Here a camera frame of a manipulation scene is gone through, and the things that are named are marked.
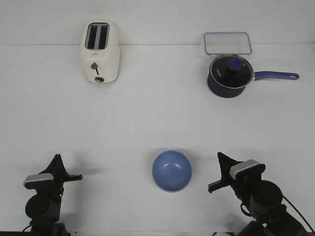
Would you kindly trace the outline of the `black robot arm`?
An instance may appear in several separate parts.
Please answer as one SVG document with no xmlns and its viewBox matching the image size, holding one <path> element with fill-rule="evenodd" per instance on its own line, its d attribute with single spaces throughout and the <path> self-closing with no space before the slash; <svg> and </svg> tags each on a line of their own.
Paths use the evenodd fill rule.
<svg viewBox="0 0 315 236">
<path fill-rule="evenodd" d="M 69 236 L 64 223 L 60 223 L 60 212 L 64 183 L 82 180 L 81 174 L 70 175 L 60 154 L 56 154 L 42 172 L 29 175 L 23 186 L 35 190 L 25 206 L 25 213 L 31 219 L 32 236 Z"/>
<path fill-rule="evenodd" d="M 242 213 L 253 220 L 240 232 L 241 236 L 313 236 L 315 231 L 305 227 L 287 212 L 287 198 L 271 181 L 263 180 L 265 164 L 253 159 L 234 160 L 217 153 L 221 178 L 208 184 L 209 193 L 230 186 L 241 201 Z"/>
</svg>

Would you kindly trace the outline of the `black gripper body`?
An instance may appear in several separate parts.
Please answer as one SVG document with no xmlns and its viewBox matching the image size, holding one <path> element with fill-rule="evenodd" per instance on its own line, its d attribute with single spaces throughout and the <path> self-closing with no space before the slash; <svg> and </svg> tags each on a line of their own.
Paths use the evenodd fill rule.
<svg viewBox="0 0 315 236">
<path fill-rule="evenodd" d="M 246 177 L 241 177 L 237 180 L 231 177 L 222 178 L 221 180 L 208 184 L 208 192 L 213 193 L 216 190 L 230 186 L 238 199 L 248 199 L 249 191 L 246 188 L 246 180 Z"/>
<path fill-rule="evenodd" d="M 82 179 L 82 174 L 68 175 L 63 177 L 54 176 L 54 181 L 42 184 L 38 189 L 36 189 L 36 191 L 51 196 L 62 196 L 64 192 L 63 184 L 65 182 L 79 181 Z"/>
</svg>

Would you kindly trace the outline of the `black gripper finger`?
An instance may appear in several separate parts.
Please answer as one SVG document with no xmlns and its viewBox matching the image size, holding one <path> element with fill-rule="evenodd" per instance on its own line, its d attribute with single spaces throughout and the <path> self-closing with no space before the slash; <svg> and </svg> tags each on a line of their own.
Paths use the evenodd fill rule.
<svg viewBox="0 0 315 236">
<path fill-rule="evenodd" d="M 223 154 L 222 152 L 218 152 L 218 160 L 220 164 L 220 169 L 221 170 L 230 170 L 230 168 L 234 165 L 240 164 L 241 161 L 236 161 L 227 155 Z"/>
<path fill-rule="evenodd" d="M 68 176 L 69 173 L 66 171 L 64 164 L 63 164 L 63 160 L 60 154 L 58 154 L 58 158 L 59 158 L 59 173 L 60 176 Z"/>
<path fill-rule="evenodd" d="M 229 177 L 229 170 L 228 169 L 220 170 L 220 172 L 221 172 L 221 180 L 224 180 L 224 179 Z"/>
<path fill-rule="evenodd" d="M 56 172 L 56 168 L 58 165 L 58 158 L 59 158 L 59 154 L 56 154 L 52 161 L 50 162 L 50 164 L 47 166 L 47 168 L 45 170 L 43 170 L 41 173 L 42 174 L 46 174 L 46 173 L 50 173 L 50 174 L 54 174 Z"/>
</svg>

